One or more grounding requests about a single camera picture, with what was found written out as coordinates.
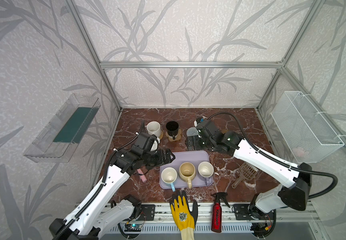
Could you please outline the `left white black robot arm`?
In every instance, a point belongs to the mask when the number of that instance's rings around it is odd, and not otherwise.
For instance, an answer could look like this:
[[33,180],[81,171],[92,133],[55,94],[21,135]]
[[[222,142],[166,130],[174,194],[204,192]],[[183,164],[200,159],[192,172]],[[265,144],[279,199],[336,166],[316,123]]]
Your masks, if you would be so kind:
[[129,196],[104,212],[118,189],[138,169],[151,170],[172,163],[170,149],[159,148],[160,139],[148,133],[138,133],[128,145],[114,150],[105,165],[105,172],[85,199],[64,219],[55,219],[49,229],[55,240],[99,240],[107,230],[124,220],[135,218],[141,201]]

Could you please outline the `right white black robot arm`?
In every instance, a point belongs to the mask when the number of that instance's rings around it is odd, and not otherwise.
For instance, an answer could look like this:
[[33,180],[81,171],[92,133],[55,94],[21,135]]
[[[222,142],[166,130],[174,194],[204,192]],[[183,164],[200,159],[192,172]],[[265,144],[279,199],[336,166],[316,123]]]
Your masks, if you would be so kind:
[[[198,132],[198,144],[202,149],[240,159],[279,182],[274,189],[253,197],[248,210],[255,218],[285,207],[304,211],[308,200],[323,196],[337,186],[338,177],[334,174],[313,171],[306,163],[297,165],[259,148],[250,141],[240,120],[236,122],[241,130],[240,134],[234,131],[222,132],[211,118],[198,117],[194,126]],[[331,178],[332,183],[311,194],[312,176]]]

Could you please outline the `white speckled mug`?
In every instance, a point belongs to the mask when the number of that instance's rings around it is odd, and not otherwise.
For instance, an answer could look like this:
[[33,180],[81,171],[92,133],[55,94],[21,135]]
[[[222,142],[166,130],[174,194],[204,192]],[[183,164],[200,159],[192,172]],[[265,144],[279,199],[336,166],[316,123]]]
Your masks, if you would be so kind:
[[152,121],[147,124],[147,132],[149,135],[155,135],[159,139],[163,137],[161,125],[156,121]]

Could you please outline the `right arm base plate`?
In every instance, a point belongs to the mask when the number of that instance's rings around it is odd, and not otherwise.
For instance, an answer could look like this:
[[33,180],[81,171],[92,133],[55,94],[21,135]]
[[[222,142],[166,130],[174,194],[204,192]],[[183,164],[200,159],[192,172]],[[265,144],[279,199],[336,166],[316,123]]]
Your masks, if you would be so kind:
[[235,215],[236,220],[238,221],[268,221],[268,220],[274,220],[276,218],[276,210],[272,210],[271,212],[263,215],[258,215],[257,217],[253,216],[249,212],[249,204],[233,204],[232,205],[232,212]]

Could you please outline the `grey round coaster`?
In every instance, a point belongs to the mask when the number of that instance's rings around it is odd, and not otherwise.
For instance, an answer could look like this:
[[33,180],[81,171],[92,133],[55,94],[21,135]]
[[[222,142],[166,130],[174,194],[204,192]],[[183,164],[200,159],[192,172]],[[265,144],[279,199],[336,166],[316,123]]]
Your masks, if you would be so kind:
[[196,127],[191,127],[189,129],[187,129],[186,136],[187,137],[198,137],[198,130],[196,129]]

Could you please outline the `black mug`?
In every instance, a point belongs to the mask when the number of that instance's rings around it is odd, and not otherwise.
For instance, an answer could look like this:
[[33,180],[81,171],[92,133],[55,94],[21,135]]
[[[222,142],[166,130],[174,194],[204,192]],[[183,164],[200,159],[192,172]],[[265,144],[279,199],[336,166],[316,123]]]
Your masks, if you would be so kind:
[[170,121],[166,124],[166,129],[170,136],[175,137],[179,131],[179,124],[176,121]]

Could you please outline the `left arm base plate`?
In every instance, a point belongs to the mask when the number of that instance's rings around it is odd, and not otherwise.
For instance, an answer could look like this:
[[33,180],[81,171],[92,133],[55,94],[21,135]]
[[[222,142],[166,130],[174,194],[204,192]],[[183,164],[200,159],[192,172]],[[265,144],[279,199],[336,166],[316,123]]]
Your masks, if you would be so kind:
[[153,221],[155,219],[156,205],[142,204],[137,221]]

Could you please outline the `cork flower coaster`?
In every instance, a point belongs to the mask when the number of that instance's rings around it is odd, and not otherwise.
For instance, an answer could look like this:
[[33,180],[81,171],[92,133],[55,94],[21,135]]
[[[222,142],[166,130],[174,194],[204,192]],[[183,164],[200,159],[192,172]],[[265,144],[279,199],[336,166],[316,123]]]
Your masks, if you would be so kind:
[[165,135],[170,142],[177,142],[177,141],[180,141],[182,138],[182,132],[181,131],[178,131],[178,134],[175,137],[170,136],[168,132],[165,132]]

